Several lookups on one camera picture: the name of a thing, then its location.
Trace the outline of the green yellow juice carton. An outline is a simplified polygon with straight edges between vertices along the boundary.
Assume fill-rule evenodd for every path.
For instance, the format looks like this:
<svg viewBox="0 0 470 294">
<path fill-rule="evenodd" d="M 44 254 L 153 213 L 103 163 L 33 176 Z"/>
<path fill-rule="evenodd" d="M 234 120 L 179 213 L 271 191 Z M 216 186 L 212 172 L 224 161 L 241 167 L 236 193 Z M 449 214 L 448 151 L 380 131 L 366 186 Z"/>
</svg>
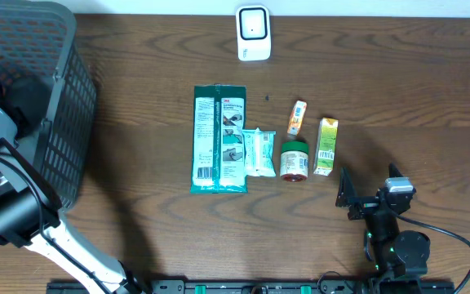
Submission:
<svg viewBox="0 0 470 294">
<path fill-rule="evenodd" d="M 328 176 L 333 170 L 338 125 L 339 121 L 334 118 L 323 118 L 320 121 L 313 166 L 315 175 Z"/>
</svg>

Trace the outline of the white jar green lid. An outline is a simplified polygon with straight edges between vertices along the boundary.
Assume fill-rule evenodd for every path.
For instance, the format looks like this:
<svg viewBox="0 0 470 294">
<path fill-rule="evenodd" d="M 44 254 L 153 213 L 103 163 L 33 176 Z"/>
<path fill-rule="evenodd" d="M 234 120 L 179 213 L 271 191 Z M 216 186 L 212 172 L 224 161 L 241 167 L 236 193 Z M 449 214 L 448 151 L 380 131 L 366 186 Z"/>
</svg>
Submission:
<svg viewBox="0 0 470 294">
<path fill-rule="evenodd" d="M 308 144 L 287 141 L 282 144 L 280 177 L 289 182 L 308 179 Z"/>
</svg>

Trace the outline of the small orange box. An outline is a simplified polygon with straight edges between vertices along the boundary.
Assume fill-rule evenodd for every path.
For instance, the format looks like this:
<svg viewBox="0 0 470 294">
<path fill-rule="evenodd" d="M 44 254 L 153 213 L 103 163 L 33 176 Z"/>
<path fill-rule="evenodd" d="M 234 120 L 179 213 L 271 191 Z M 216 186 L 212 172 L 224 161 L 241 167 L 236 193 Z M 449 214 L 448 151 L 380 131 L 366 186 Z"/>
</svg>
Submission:
<svg viewBox="0 0 470 294">
<path fill-rule="evenodd" d="M 290 118 L 287 127 L 287 133 L 291 136 L 297 136 L 301 130 L 304 115 L 307 110 L 308 104 L 305 101 L 297 100 L 290 113 Z"/>
</svg>

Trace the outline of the mint green wipes pack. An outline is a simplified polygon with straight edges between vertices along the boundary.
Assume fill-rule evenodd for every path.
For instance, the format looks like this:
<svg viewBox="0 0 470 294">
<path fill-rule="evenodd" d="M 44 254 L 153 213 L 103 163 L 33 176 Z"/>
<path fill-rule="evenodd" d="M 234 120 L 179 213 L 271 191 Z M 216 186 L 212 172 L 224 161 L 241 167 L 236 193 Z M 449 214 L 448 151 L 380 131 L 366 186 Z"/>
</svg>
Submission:
<svg viewBox="0 0 470 294">
<path fill-rule="evenodd" d="M 247 176 L 275 177 L 273 147 L 275 131 L 243 130 Z"/>
</svg>

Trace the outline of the green 3M package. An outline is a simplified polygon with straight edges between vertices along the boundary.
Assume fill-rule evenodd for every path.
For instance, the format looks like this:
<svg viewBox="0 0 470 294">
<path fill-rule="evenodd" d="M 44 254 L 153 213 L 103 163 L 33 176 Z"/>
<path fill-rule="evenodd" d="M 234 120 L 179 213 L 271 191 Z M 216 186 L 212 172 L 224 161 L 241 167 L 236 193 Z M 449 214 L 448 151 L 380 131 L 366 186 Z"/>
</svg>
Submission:
<svg viewBox="0 0 470 294">
<path fill-rule="evenodd" d="M 245 193 L 246 87 L 196 86 L 190 192 Z"/>
</svg>

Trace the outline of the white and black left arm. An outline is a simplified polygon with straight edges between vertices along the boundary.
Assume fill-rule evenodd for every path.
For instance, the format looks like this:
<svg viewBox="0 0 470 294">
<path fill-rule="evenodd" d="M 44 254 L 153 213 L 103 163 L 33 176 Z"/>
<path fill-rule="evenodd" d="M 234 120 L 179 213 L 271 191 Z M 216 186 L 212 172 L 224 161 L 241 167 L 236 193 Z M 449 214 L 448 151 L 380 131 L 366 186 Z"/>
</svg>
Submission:
<svg viewBox="0 0 470 294">
<path fill-rule="evenodd" d="M 43 124 L 49 93 L 36 78 L 15 82 L 10 94 L 0 87 L 0 245 L 46 257 L 89 293 L 148 293 L 121 261 L 71 226 L 60 196 L 18 150 L 18 140 Z"/>
</svg>

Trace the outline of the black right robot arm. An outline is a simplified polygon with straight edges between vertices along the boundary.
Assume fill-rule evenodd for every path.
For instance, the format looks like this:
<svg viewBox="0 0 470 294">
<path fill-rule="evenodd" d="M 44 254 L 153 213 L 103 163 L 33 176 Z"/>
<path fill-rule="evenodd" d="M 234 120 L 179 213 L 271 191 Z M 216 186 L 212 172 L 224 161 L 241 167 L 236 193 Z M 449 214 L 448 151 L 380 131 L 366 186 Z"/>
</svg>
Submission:
<svg viewBox="0 0 470 294">
<path fill-rule="evenodd" d="M 410 209 L 416 189 L 394 164 L 389 178 L 374 196 L 360 196 L 346 168 L 340 172 L 335 206 L 348 209 L 348 219 L 364 220 L 364 251 L 378 273 L 355 283 L 355 293 L 421 294 L 421 277 L 428 272 L 430 239 L 414 230 L 401 231 L 397 219 Z"/>
</svg>

